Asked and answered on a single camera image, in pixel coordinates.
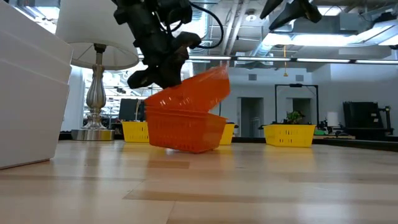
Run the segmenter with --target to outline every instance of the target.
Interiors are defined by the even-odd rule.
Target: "ceiling pipe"
[[[231,8],[231,17],[229,18],[228,25],[227,25],[227,28],[226,28],[226,32],[225,32],[225,35],[224,35],[224,40],[223,40],[223,43],[221,45],[221,55],[224,55],[224,53],[225,53],[225,48],[226,48],[226,45],[227,45],[228,40],[229,40],[229,35],[231,34],[232,26],[233,26],[234,21],[235,21],[236,11],[238,10],[238,4],[239,4],[239,0],[234,0],[234,3],[233,3],[232,8]]]
[[[235,28],[234,28],[234,32],[233,32],[232,37],[231,37],[231,42],[229,43],[229,46],[226,49],[226,54],[227,55],[230,55],[231,52],[232,52],[232,48],[234,47],[236,37],[238,36],[238,32],[239,32],[239,29],[241,27],[243,17],[246,14],[245,12],[246,12],[246,9],[248,8],[249,1],[250,0],[243,0],[242,6],[241,6],[241,10],[240,10],[241,13],[239,14],[238,21],[236,22],[236,25],[235,25]]]

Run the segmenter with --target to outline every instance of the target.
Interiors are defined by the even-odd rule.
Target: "orange plastic basket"
[[[226,118],[209,113],[146,108],[149,144],[201,153],[220,145]]]
[[[145,100],[147,106],[208,112],[230,93],[228,68],[220,66],[166,88]]]

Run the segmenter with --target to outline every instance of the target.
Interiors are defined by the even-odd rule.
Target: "yellow plastic basket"
[[[235,124],[226,124],[223,132],[223,136],[220,140],[220,145],[230,145],[232,142],[232,136],[234,134]]]
[[[284,147],[310,147],[315,125],[272,124],[264,127],[267,144]]]
[[[149,142],[146,122],[122,121],[124,141]]]

